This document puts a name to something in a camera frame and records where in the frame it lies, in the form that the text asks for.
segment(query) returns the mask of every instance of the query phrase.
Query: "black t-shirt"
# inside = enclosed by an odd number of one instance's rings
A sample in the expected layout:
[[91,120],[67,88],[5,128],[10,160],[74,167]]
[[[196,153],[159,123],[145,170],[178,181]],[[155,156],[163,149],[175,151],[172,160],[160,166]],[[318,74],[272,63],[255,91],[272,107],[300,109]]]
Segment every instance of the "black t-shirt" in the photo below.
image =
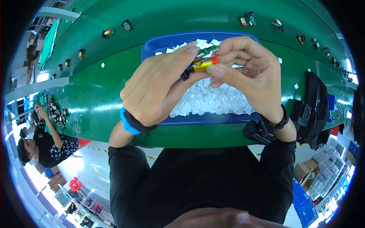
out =
[[134,146],[109,147],[111,213],[121,227],[164,227],[197,208],[235,208],[283,224],[293,201],[295,142],[164,149],[151,167]]
[[70,157],[78,149],[77,138],[59,134],[63,141],[62,148],[54,145],[53,138],[45,132],[46,122],[38,120],[33,140],[39,148],[38,162],[45,168],[52,168]]

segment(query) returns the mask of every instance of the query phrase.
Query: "red container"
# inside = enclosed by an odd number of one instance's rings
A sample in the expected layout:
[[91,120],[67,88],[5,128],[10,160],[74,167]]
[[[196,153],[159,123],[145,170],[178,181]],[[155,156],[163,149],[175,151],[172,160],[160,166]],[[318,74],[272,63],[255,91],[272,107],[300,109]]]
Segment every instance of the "red container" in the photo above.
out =
[[95,204],[94,206],[93,206],[93,209],[96,211],[96,213],[98,213],[98,214],[101,214],[101,212],[102,212],[102,208],[98,205],[98,204]]
[[78,178],[74,177],[69,183],[70,189],[75,192],[82,187],[82,184],[78,182]]

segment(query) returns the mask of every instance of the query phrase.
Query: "hand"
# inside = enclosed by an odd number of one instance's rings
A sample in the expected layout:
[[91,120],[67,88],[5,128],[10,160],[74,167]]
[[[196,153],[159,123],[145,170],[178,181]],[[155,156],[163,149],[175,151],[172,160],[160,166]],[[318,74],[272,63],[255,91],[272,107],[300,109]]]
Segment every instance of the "hand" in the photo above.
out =
[[183,94],[207,72],[192,73],[183,81],[180,75],[198,54],[197,42],[169,54],[145,59],[120,92],[123,107],[142,125],[149,127],[164,121]]
[[38,108],[38,115],[43,119],[48,119],[48,112],[45,110],[44,106]]
[[[209,65],[213,88],[223,83],[240,90],[252,108],[272,123],[283,118],[281,75],[278,58],[248,36],[225,39],[214,54],[218,64]],[[244,67],[232,68],[233,64]]]

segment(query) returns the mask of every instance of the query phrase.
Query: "hair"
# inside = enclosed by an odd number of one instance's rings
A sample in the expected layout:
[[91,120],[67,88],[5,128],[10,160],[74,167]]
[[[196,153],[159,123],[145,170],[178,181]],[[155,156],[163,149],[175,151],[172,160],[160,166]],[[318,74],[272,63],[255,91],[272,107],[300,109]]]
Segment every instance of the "hair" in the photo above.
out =
[[22,128],[22,129],[20,130],[20,137],[21,137],[22,139],[24,139],[24,138],[26,137],[26,135],[25,135],[25,133],[24,133],[23,129],[24,129],[24,128]]
[[19,139],[18,146],[16,147],[18,151],[18,157],[20,161],[25,165],[25,163],[29,162],[29,152],[24,147],[25,139]]

